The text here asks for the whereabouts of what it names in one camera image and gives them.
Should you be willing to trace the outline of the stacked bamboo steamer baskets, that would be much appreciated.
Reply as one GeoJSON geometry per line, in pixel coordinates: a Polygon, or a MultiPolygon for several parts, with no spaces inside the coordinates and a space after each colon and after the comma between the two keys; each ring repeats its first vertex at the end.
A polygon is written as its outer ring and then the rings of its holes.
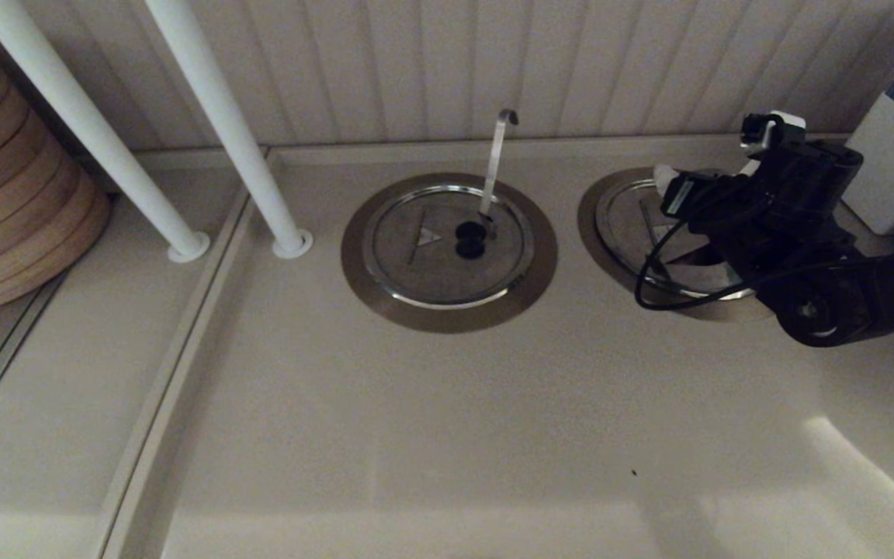
{"type": "Polygon", "coordinates": [[[0,66],[0,307],[77,262],[110,209],[0,66]]]}

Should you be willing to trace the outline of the white pole base flange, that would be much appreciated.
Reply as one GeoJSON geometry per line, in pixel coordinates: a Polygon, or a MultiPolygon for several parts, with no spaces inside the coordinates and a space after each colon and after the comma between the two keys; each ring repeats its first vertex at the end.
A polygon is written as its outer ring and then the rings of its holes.
{"type": "Polygon", "coordinates": [[[189,252],[179,252],[174,245],[170,245],[167,250],[168,259],[170,259],[171,262],[176,262],[176,264],[187,264],[187,262],[194,262],[196,259],[201,259],[203,255],[210,250],[212,240],[210,240],[210,236],[205,232],[196,232],[195,238],[196,245],[194,250],[189,252]]]}
{"type": "Polygon", "coordinates": [[[271,244],[271,251],[278,259],[297,259],[305,255],[312,249],[314,244],[314,236],[306,229],[298,229],[297,233],[300,237],[300,244],[292,250],[286,250],[280,241],[275,240],[271,244]]]}

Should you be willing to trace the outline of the round steel hinged lid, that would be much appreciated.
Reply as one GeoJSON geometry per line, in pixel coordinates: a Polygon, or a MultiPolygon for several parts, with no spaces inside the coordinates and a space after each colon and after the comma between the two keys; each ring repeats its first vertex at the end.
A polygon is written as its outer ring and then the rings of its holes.
{"type": "MultiPolygon", "coordinates": [[[[660,205],[652,167],[633,168],[603,179],[594,224],[603,247],[632,275],[677,223],[660,212],[660,205]]],[[[711,248],[709,238],[682,227],[648,268],[645,291],[694,300],[738,283],[740,277],[711,248]]]]}
{"type": "Polygon", "coordinates": [[[514,202],[496,193],[486,214],[482,202],[481,188],[448,181],[409,187],[380,203],[362,234],[369,275],[412,307],[499,300],[525,278],[537,237],[514,202]]]}

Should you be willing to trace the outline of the round brushed steel well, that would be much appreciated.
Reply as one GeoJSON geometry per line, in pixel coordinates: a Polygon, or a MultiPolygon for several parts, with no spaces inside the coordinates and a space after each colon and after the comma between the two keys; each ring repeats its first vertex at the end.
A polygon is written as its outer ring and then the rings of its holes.
{"type": "Polygon", "coordinates": [[[362,257],[362,234],[366,219],[373,215],[382,202],[393,195],[404,193],[407,188],[433,182],[457,181],[464,185],[483,188],[482,176],[460,172],[440,172],[418,175],[395,182],[366,199],[348,222],[341,240],[341,264],[348,286],[359,300],[376,314],[393,323],[416,330],[456,334],[478,332],[510,321],[515,316],[532,307],[549,287],[557,263],[560,260],[560,245],[549,218],[531,198],[515,187],[497,182],[494,194],[514,202],[526,212],[531,220],[535,242],[535,257],[528,273],[514,289],[509,290],[499,300],[491,300],[479,307],[463,309],[426,309],[412,307],[400,300],[394,300],[368,273],[362,257]]]}
{"type": "MultiPolygon", "coordinates": [[[[601,269],[605,270],[615,283],[625,290],[625,293],[627,293],[628,304],[635,307],[636,301],[634,297],[634,289],[636,286],[636,275],[638,275],[638,273],[632,275],[624,265],[619,264],[616,259],[612,257],[611,252],[608,251],[607,248],[603,247],[594,224],[594,209],[598,202],[600,188],[604,178],[599,179],[594,183],[583,195],[577,211],[578,230],[583,244],[585,244],[587,252],[589,252],[594,262],[596,262],[601,269]]],[[[646,284],[643,283],[643,299],[652,305],[668,305],[676,304],[677,302],[690,301],[688,298],[675,298],[672,296],[664,296],[664,294],[647,293],[645,289],[646,284]]]]}

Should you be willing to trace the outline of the white round support pole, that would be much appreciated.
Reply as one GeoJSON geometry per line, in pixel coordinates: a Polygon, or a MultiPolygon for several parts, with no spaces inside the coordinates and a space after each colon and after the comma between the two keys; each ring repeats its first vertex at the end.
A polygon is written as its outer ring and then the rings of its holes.
{"type": "Polygon", "coordinates": [[[274,241],[280,241],[286,250],[298,247],[300,227],[188,1],[144,3],[274,241]]]}
{"type": "Polygon", "coordinates": [[[19,0],[0,0],[0,43],[163,239],[179,252],[194,250],[198,231],[185,222],[121,141],[19,0]]]}

